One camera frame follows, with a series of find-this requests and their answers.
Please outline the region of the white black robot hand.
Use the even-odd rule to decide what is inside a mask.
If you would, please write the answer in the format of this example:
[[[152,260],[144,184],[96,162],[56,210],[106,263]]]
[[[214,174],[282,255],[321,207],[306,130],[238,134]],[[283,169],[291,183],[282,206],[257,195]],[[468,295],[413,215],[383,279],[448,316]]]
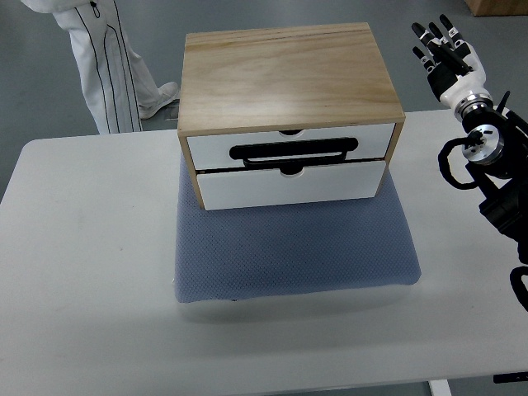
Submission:
[[[412,24],[412,31],[422,47],[412,48],[426,70],[427,81],[434,97],[449,107],[457,120],[472,110],[491,106],[492,97],[484,87],[486,73],[474,47],[464,39],[450,19],[442,14],[440,29],[431,22],[424,27]]]

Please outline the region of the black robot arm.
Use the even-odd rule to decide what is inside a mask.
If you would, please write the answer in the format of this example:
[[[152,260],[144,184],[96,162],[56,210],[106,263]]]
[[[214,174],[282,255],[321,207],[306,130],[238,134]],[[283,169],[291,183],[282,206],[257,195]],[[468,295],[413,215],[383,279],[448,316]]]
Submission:
[[[486,94],[474,94],[455,107],[465,137],[445,143],[438,154],[443,178],[458,190],[478,188],[485,196],[480,213],[499,233],[517,242],[521,265],[511,270],[510,283],[520,305],[527,308],[527,122],[506,108],[506,92],[497,106]],[[471,182],[452,175],[451,151],[460,146]]]

